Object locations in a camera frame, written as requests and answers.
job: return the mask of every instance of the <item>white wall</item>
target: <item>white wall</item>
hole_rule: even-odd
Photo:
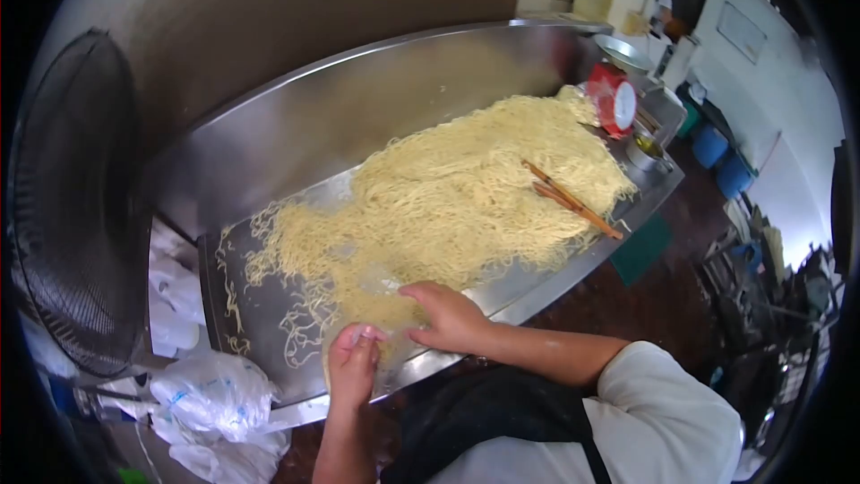
[[[726,1],[767,36],[757,63],[717,31]],[[776,226],[779,220],[786,224],[781,228],[784,260],[797,266],[808,252],[808,242],[831,241],[833,148],[844,138],[833,86],[821,66],[803,63],[797,34],[766,0],[706,0],[694,33],[702,48],[693,69],[709,85],[709,99],[761,172],[760,183],[749,190],[750,198]],[[784,142],[761,168],[778,131]],[[783,210],[791,210],[791,217]],[[788,242],[803,243],[800,247]]]

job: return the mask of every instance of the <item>red kitchen scale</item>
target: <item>red kitchen scale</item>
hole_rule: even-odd
[[[597,107],[600,126],[610,138],[620,139],[633,131],[630,126],[636,115],[636,90],[627,81],[627,74],[645,74],[654,66],[636,48],[618,38],[599,34],[593,39],[606,61],[594,66],[586,93]]]

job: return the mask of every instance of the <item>left hand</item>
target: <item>left hand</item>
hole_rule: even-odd
[[[366,324],[351,323],[340,331],[328,349],[329,413],[351,413],[370,402],[379,361],[378,341],[386,338],[384,332]]]

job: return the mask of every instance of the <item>stainless steel table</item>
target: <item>stainless steel table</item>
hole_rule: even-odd
[[[353,169],[392,137],[448,122],[513,94],[549,96],[564,84],[584,81],[600,58],[589,37],[610,31],[598,24],[516,19],[430,30],[357,48],[226,105],[146,167],[145,195],[199,244],[212,347],[230,351],[231,337],[247,338],[248,357],[283,391],[272,421],[296,426],[323,419],[328,395],[321,345],[304,344],[279,329],[285,313],[300,306],[291,295],[295,289],[282,287],[278,277],[267,278],[260,287],[244,283],[242,254],[259,246],[249,235],[248,218],[270,201],[296,194],[317,204],[342,198],[349,192]],[[610,150],[627,161],[621,143],[611,143]],[[635,230],[683,175],[677,167],[664,175],[630,165],[628,174],[640,192],[620,203],[613,216]],[[227,267],[220,271],[214,254],[219,233],[237,221],[225,248]],[[503,278],[468,294],[493,320],[520,324],[581,281],[620,243],[604,238],[555,273],[514,264]],[[236,288],[241,335],[235,320],[224,317],[225,282]],[[311,339],[314,329],[308,326]],[[461,358],[416,351],[389,382],[391,390]]]
[[[621,162],[626,162],[623,143],[612,143],[611,152]],[[670,174],[657,171],[644,173],[629,164],[628,176],[639,187],[632,201],[618,204],[613,216],[623,219],[631,230],[636,231],[651,214],[668,198],[684,177],[675,167]],[[318,186],[308,189],[302,198],[311,203],[325,203],[329,199],[342,198],[348,191],[351,171],[332,177]],[[617,226],[629,237],[629,232]],[[236,233],[228,250],[227,277],[229,280],[242,280],[242,254],[258,245],[248,236],[247,222],[234,229]],[[602,238],[585,253],[574,255],[560,272],[524,271],[518,264],[510,269],[503,278],[481,285],[465,293],[475,300],[481,310],[494,321],[519,325],[543,310],[572,286],[579,283],[593,269],[604,262],[623,241]],[[213,252],[219,246],[219,236],[208,234],[201,241],[200,259],[201,284],[204,286],[207,318],[213,347],[230,351],[226,341],[231,336],[247,337],[252,341],[248,357],[259,364],[284,392],[282,405],[274,410],[272,420],[289,426],[303,425],[324,419],[328,411],[328,394],[323,382],[323,368],[319,346],[298,347],[290,342],[278,324],[287,310],[300,307],[300,300],[291,296],[297,288],[284,289],[277,277],[269,277],[260,288],[247,288],[238,292],[242,310],[244,334],[236,332],[235,322],[224,317],[224,270],[214,263]],[[309,335],[316,332],[311,328]],[[292,359],[304,362],[297,369],[285,364],[285,350],[293,352]],[[436,350],[417,351],[406,361],[403,369],[390,381],[389,389],[380,393],[377,399],[418,382],[442,369],[451,366],[462,355]]]

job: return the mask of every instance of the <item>wooden chopsticks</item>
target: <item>wooden chopsticks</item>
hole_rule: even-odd
[[[554,181],[552,177],[546,175],[544,171],[532,165],[532,163],[523,159],[523,165],[528,167],[529,170],[532,171],[532,174],[540,178],[544,184],[535,182],[532,184],[535,188],[537,194],[542,197],[546,197],[547,199],[555,200],[559,205],[563,208],[567,208],[568,210],[573,211],[575,214],[588,219],[593,222],[597,228],[599,228],[603,233],[610,236],[611,238],[615,238],[616,240],[620,240],[624,237],[621,232],[618,232],[613,227],[606,224],[606,221],[603,220],[602,217],[594,213],[592,210],[586,208],[586,206],[577,200],[570,192],[564,188],[561,184]]]

